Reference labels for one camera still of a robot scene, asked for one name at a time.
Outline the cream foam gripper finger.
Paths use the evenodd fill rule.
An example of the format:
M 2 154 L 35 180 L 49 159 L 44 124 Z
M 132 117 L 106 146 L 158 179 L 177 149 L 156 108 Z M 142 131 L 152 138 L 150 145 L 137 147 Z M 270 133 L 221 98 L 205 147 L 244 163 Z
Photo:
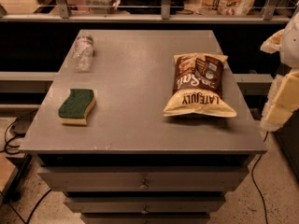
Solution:
M 260 50 L 266 53 L 275 53 L 280 51 L 281 38 L 283 36 L 284 30 L 281 29 L 268 37 L 261 45 Z
M 299 109 L 299 70 L 285 76 L 276 75 L 267 95 L 261 119 L 261 128 L 268 132 L 280 129 Z

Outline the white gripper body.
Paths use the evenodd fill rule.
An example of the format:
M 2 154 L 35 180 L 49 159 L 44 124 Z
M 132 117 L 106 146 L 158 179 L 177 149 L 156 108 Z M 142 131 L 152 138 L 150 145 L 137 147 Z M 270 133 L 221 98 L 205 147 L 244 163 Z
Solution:
M 291 68 L 299 68 L 299 13 L 286 25 L 280 42 L 280 60 Z

